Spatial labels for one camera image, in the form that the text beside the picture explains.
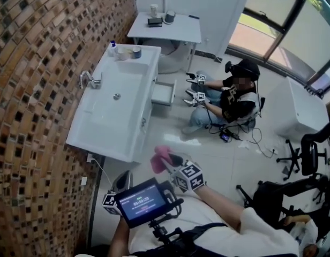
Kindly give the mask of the black monitor mount rig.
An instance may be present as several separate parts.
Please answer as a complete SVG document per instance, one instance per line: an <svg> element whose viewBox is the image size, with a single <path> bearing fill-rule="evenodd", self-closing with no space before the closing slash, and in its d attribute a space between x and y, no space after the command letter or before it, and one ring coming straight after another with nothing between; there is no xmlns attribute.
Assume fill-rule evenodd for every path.
<svg viewBox="0 0 330 257"><path fill-rule="evenodd" d="M180 235L183 231L177 227L173 232L169 233L164 226L160 224L174 218L178 218L182 213L183 199L179 199L174 191L170 181L165 181L159 184L161 195L165 197L165 205L160 208L159 215L156 213L155 217L150 220L148 226L153 228L153 235L165 245L171 243L170 238L175 235Z"/></svg>

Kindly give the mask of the person's right forearm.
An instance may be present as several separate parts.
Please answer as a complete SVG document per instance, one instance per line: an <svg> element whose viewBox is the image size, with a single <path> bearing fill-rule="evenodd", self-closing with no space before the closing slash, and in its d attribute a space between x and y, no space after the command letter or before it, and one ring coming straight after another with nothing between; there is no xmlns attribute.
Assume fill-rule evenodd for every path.
<svg viewBox="0 0 330 257"><path fill-rule="evenodd" d="M226 196L204 185L194 190L195 194L209 205L230 227L240 232L241 215L244 207L234 203Z"/></svg>

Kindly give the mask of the white sink vanity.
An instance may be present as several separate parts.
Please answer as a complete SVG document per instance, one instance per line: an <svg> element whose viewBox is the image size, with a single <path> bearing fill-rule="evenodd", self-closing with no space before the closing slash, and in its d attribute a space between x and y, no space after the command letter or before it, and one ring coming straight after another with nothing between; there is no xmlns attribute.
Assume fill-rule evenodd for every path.
<svg viewBox="0 0 330 257"><path fill-rule="evenodd" d="M99 89L86 87L67 135L66 143L124 162L138 162L152 111L152 94L158 76L159 47L141 46L132 58L132 45L125 61L115 60L106 50L93 71L102 76ZM114 100L119 93L121 98Z"/></svg>

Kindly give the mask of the grey cup on shelf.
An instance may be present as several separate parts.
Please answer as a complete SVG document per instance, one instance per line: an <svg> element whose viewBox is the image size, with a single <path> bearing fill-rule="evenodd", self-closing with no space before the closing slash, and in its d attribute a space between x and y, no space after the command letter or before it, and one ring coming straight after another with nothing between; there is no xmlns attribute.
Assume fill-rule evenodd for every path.
<svg viewBox="0 0 330 257"><path fill-rule="evenodd" d="M176 17L176 12L172 10L168 10L164 16L163 22L167 25L170 25L174 22Z"/></svg>

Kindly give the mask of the black chest harness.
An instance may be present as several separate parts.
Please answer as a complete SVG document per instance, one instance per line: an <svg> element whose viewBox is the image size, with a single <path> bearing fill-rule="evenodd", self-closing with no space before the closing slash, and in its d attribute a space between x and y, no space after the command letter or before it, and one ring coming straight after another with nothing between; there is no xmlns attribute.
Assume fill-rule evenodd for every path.
<svg viewBox="0 0 330 257"><path fill-rule="evenodd" d="M134 252L132 255L136 257L226 257L194 243L206 231L225 226L223 223L210 223L184 232L176 228L172 233L168 233L165 227L154 225L153 234L163 245L147 251Z"/></svg>

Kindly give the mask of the person's left forearm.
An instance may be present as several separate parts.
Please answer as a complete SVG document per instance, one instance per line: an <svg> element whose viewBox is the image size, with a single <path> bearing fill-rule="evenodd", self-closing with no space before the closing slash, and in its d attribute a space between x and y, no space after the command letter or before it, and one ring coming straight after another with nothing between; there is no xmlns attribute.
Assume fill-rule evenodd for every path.
<svg viewBox="0 0 330 257"><path fill-rule="evenodd" d="M126 257L130 255L128 249L129 234L130 228L126 220L120 217L107 257Z"/></svg>

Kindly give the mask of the black chest monitor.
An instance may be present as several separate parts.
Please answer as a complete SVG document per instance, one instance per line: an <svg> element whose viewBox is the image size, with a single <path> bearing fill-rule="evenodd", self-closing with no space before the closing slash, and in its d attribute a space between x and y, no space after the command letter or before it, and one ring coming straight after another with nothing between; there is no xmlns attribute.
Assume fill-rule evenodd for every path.
<svg viewBox="0 0 330 257"><path fill-rule="evenodd" d="M118 193L114 198L130 229L148 223L168 211L169 202L155 178Z"/></svg>

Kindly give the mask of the person's light t-shirt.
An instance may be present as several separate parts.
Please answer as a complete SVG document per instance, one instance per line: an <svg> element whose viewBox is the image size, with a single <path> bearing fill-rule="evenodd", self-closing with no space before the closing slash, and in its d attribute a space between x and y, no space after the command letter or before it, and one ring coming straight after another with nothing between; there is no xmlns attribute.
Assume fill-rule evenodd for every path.
<svg viewBox="0 0 330 257"><path fill-rule="evenodd" d="M265 223L253 208L241 213L241 229L234 230L206 203L193 196L184 196L182 213L161 225L169 232L180 228L192 230L197 226L219 223L205 231L194 243L205 250L225 257L266 257L291 254L298 257L298 243L284 230Z"/></svg>

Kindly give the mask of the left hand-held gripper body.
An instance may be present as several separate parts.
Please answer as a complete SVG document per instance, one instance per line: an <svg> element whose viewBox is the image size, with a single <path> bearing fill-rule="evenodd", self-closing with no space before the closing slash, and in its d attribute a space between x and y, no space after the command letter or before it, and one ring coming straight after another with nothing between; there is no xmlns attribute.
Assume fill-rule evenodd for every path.
<svg viewBox="0 0 330 257"><path fill-rule="evenodd" d="M103 197L102 207L112 215L121 215L121 211L117 207L117 203L115 201L115 195L108 193Z"/></svg>

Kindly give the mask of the large window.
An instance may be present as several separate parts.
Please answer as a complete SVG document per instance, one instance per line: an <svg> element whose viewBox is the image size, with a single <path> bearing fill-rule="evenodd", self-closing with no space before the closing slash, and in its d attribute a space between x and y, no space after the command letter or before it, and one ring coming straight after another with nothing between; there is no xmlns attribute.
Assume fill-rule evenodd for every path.
<svg viewBox="0 0 330 257"><path fill-rule="evenodd" d="M247 0L228 52L330 90L330 0Z"/></svg>

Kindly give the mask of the chrome faucet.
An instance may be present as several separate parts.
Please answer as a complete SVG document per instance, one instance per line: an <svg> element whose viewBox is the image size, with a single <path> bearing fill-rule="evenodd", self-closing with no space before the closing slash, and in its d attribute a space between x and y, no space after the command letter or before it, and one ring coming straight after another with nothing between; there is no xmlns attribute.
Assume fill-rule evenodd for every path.
<svg viewBox="0 0 330 257"><path fill-rule="evenodd" d="M84 88L84 79L87 78L88 84L93 88L93 89L99 89L101 87L102 83L102 76L100 76L99 79L94 79L93 76L88 72L88 71L82 71L82 73L79 76L78 80L78 86L80 89Z"/></svg>

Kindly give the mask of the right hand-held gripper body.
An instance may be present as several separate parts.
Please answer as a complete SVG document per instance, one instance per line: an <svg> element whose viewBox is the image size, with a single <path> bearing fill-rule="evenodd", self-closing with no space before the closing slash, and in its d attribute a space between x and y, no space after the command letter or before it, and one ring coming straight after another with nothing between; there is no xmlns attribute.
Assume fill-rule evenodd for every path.
<svg viewBox="0 0 330 257"><path fill-rule="evenodd" d="M180 169L172 174L174 185L182 192L194 191L206 184L202 169L198 164L186 160Z"/></svg>

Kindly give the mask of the white side table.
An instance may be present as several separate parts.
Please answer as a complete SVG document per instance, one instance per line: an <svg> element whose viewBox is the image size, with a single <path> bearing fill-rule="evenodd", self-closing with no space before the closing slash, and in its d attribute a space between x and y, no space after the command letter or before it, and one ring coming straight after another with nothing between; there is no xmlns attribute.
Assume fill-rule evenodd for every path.
<svg viewBox="0 0 330 257"><path fill-rule="evenodd" d="M138 44L140 38L166 39L189 43L191 48L188 54L186 71L190 72L197 45L202 43L200 20L178 14L170 25L163 24L161 27L149 27L148 18L150 17L148 12L138 13L127 36L133 39L135 45Z"/></svg>

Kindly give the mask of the black office chair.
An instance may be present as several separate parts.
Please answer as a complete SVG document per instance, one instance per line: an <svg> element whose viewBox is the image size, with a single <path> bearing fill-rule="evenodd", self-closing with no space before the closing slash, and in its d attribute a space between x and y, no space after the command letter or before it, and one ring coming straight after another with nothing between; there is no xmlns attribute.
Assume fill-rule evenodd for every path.
<svg viewBox="0 0 330 257"><path fill-rule="evenodd" d="M305 134L301 139L301 148L293 149L292 143L286 139L285 143L288 144L291 157L277 158L276 162L291 161L288 174L283 178L284 181L288 180L291 173L296 167L295 173L302 171L303 176L310 176L317 173L318 158L323 157L325 164L328 162L327 150L324 149L323 153L318 152L317 143L322 143L330 137L330 121L320 131L314 134Z"/></svg>
<svg viewBox="0 0 330 257"><path fill-rule="evenodd" d="M293 206L289 209L283 207L284 196L293 197L318 189L320 193L325 193L324 208L330 207L330 177L320 173L286 184L259 181L253 197L250 197L241 185L237 185L236 189L244 196L244 207L253 208L257 215L271 226L278 224L281 213L290 216L294 214Z"/></svg>

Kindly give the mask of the blue capped bottle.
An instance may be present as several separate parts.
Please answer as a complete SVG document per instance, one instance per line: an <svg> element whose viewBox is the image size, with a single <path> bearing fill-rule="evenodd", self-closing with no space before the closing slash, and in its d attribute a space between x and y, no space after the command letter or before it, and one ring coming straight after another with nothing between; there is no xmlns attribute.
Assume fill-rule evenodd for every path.
<svg viewBox="0 0 330 257"><path fill-rule="evenodd" d="M114 40L110 42L108 47L108 55L113 57L115 60L118 60L118 46Z"/></svg>

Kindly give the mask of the white floor cabinet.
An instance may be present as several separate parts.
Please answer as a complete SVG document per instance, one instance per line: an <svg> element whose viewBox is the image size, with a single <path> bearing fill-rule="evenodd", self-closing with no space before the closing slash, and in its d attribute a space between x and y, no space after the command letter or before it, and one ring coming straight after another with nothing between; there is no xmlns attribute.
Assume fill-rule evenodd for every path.
<svg viewBox="0 0 330 257"><path fill-rule="evenodd" d="M273 90L272 109L275 132L293 141L320 131L329 122L324 102L290 78Z"/></svg>

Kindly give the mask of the pink cloth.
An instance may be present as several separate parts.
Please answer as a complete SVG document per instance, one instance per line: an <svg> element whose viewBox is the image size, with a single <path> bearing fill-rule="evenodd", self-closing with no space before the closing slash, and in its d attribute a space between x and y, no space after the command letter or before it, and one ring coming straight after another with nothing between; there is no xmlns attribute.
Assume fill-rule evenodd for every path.
<svg viewBox="0 0 330 257"><path fill-rule="evenodd" d="M151 158L150 163L152 170L155 174L168 170L168 166L172 166L172 160L170 158L171 149L169 146L160 145L154 148L154 156Z"/></svg>

